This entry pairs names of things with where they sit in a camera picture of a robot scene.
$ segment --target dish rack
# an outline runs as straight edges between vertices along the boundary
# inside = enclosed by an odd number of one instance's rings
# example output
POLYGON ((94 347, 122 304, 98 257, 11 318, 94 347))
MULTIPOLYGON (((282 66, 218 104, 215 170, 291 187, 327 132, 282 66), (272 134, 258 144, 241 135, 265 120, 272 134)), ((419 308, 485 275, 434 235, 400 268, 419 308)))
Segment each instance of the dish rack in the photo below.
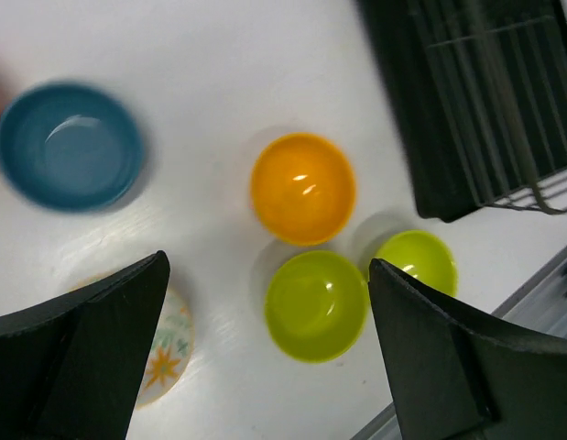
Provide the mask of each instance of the dish rack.
POLYGON ((409 0, 478 207, 567 213, 567 27, 559 7, 409 0))

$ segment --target white table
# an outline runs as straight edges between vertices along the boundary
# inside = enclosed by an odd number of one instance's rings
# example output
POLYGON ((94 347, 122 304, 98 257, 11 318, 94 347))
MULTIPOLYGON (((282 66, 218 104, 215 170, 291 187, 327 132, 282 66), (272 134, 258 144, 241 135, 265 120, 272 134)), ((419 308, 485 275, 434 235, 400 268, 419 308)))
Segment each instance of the white table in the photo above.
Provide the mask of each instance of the white table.
POLYGON ((98 214, 43 210, 0 176, 0 315, 65 292, 79 272, 158 248, 196 323, 175 388, 137 410, 140 439, 346 439, 391 402, 372 316, 344 356, 306 365, 262 322, 273 269, 298 252, 253 217, 248 176, 280 134, 335 141, 359 201, 330 247, 357 261, 380 235, 438 234, 459 298, 492 311, 567 244, 567 215, 484 209, 446 225, 415 212, 398 133, 347 0, 0 0, 0 88, 91 81, 130 107, 150 157, 138 187, 98 214))

